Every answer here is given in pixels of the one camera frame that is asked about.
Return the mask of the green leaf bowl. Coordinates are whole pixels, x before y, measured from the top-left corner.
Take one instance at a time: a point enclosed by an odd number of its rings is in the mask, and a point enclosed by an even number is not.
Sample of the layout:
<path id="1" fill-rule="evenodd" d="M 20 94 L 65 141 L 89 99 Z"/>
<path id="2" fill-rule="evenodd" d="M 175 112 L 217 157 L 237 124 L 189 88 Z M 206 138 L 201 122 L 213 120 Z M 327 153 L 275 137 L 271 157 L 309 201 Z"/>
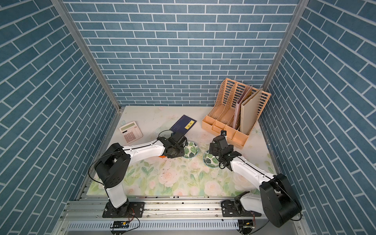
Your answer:
<path id="1" fill-rule="evenodd" d="M 204 164 L 210 168 L 219 167 L 219 160 L 217 159 L 216 156 L 213 156 L 212 154 L 210 154 L 208 150 L 203 155 L 203 161 L 204 161 Z"/>
<path id="2" fill-rule="evenodd" d="M 184 158 L 193 158 L 199 152 L 199 147 L 195 142 L 188 141 L 186 146 L 184 147 Z"/>

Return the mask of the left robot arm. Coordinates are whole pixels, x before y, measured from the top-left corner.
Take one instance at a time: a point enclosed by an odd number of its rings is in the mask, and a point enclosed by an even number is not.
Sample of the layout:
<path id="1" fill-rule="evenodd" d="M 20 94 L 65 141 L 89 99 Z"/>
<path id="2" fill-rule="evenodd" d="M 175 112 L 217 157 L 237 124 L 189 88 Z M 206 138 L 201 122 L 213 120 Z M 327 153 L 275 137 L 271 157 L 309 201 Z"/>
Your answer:
<path id="1" fill-rule="evenodd" d="M 94 169 L 104 185 L 110 205 L 123 209 L 128 202 L 122 185 L 130 164 L 152 157 L 165 156 L 173 159 L 183 157 L 188 139 L 181 133 L 173 133 L 169 138 L 159 136 L 156 140 L 137 146 L 112 144 L 94 164 Z"/>

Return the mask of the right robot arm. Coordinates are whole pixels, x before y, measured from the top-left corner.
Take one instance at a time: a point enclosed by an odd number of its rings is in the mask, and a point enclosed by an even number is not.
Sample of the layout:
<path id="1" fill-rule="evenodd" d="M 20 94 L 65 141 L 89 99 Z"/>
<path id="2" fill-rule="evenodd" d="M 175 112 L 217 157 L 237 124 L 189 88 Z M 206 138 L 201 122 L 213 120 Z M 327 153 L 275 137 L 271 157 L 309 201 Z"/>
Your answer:
<path id="1" fill-rule="evenodd" d="M 273 175 L 248 162 L 223 135 L 212 140 L 209 153 L 218 158 L 220 165 L 257 187 L 263 214 L 275 227 L 280 228 L 294 216 L 302 215 L 302 206 L 285 175 Z"/>

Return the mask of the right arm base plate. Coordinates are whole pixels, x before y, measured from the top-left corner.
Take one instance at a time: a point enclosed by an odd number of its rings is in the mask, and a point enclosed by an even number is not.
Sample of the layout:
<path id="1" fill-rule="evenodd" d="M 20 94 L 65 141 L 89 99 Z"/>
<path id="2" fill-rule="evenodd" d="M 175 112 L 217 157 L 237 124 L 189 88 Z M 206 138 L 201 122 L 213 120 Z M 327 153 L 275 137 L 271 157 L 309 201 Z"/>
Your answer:
<path id="1" fill-rule="evenodd" d="M 224 200 L 221 202 L 223 217 L 261 217 L 261 213 L 256 211 L 247 211 L 240 201 Z"/>

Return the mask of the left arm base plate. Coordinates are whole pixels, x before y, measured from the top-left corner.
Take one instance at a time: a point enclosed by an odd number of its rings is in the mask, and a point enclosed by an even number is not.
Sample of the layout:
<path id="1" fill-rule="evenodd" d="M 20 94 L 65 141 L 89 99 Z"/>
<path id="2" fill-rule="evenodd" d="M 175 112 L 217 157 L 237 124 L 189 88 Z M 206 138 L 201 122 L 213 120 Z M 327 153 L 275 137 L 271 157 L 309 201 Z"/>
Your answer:
<path id="1" fill-rule="evenodd" d="M 109 201 L 102 214 L 103 218 L 125 218 L 136 216 L 138 218 L 142 217 L 144 213 L 144 202 L 126 202 L 119 208 L 115 208 Z"/>

